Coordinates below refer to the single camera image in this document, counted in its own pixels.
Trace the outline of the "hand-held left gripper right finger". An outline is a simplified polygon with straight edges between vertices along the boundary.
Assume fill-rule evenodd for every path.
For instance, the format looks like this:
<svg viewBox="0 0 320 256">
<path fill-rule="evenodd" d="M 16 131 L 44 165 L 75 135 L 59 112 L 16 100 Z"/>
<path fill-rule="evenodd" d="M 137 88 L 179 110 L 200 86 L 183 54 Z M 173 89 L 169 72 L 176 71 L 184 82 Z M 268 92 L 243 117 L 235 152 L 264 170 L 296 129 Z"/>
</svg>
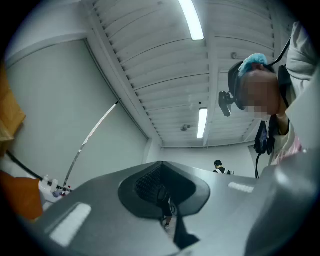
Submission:
<svg viewBox="0 0 320 256">
<path fill-rule="evenodd" d="M 163 180 L 177 207 L 176 241 L 167 255 L 244 256 L 256 210 L 257 180 L 164 161 Z"/>
</svg>

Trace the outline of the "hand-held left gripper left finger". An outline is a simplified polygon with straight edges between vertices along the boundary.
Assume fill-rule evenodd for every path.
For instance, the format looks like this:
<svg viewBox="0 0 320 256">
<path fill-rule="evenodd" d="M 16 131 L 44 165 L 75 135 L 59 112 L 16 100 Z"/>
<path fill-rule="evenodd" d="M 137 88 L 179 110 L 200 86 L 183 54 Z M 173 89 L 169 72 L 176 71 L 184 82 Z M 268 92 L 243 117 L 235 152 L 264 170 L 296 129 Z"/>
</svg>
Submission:
<svg viewBox="0 0 320 256">
<path fill-rule="evenodd" d="M 126 178 L 156 167 L 156 162 L 142 164 L 85 182 L 45 211 L 32 227 L 33 236 L 50 256 L 177 254 L 158 218 L 135 216 L 119 198 Z"/>
</svg>

